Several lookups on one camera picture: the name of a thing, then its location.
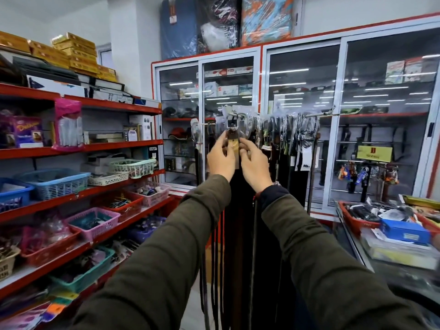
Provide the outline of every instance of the cabinet door handle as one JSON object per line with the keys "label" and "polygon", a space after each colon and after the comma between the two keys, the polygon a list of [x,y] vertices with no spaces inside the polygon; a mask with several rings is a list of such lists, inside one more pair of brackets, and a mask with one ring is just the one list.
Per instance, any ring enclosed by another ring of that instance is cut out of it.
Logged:
{"label": "cabinet door handle", "polygon": [[432,134],[434,133],[434,125],[435,123],[430,123],[428,128],[428,138],[432,137]]}

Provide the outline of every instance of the mint green basket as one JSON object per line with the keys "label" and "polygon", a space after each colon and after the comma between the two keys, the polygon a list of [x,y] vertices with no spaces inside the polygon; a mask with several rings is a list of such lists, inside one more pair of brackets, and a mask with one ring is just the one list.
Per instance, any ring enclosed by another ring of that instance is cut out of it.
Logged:
{"label": "mint green basket", "polygon": [[86,273],[76,278],[73,282],[66,283],[63,280],[53,277],[51,275],[49,276],[49,278],[57,286],[67,289],[69,292],[81,293],[87,287],[91,286],[96,280],[106,274],[108,270],[110,270],[111,258],[115,254],[115,251],[112,249],[104,248],[102,246],[98,246],[96,247],[96,249],[104,251],[107,257],[101,263],[92,267]]}

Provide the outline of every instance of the white basket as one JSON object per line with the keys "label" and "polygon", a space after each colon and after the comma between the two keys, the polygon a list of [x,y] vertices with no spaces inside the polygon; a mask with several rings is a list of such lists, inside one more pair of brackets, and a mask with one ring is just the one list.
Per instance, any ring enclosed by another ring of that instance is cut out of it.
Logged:
{"label": "white basket", "polygon": [[156,159],[151,160],[119,160],[110,163],[110,168],[116,172],[128,172],[130,178],[136,179],[151,175],[154,172]]}
{"label": "white basket", "polygon": [[0,281],[11,276],[12,270],[14,270],[15,258],[21,251],[16,246],[12,246],[11,248],[14,250],[14,253],[0,262]]}
{"label": "white basket", "polygon": [[104,187],[106,185],[119,183],[129,179],[128,172],[116,173],[111,176],[89,177],[88,184],[95,187]]}

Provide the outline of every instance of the pink plastic packaging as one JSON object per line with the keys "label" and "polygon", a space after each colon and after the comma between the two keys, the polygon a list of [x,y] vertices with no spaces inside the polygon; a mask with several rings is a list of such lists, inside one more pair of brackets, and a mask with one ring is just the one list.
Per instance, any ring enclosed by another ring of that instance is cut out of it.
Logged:
{"label": "pink plastic packaging", "polygon": [[55,99],[55,143],[53,149],[79,152],[84,149],[81,116],[82,103],[72,99]]}

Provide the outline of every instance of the blue box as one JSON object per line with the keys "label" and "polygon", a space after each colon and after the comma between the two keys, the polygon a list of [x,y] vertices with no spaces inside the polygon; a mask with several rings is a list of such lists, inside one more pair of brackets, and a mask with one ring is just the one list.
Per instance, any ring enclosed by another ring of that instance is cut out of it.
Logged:
{"label": "blue box", "polygon": [[417,223],[382,219],[382,232],[387,238],[429,244],[431,234]]}

